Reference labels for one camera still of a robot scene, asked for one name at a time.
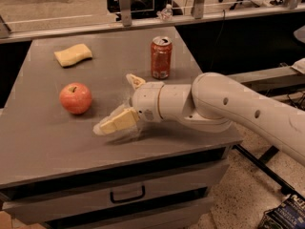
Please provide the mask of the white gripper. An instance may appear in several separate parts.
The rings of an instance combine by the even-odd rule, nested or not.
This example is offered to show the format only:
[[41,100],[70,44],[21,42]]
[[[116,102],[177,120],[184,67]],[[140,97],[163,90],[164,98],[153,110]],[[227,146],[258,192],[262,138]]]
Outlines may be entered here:
[[163,82],[147,82],[132,73],[126,75],[132,88],[132,107],[120,105],[109,116],[103,118],[93,127],[96,135],[109,135],[136,125],[139,118],[147,122],[160,122],[159,96]]

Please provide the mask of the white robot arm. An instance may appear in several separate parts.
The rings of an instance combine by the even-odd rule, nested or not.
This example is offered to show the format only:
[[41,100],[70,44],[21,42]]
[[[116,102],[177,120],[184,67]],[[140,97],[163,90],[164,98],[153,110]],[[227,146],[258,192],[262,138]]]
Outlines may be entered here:
[[305,112],[273,100],[220,73],[202,73],[191,84],[147,82],[126,75],[134,93],[94,125],[97,135],[130,129],[140,120],[177,121],[203,132],[222,133],[236,122],[305,165]]

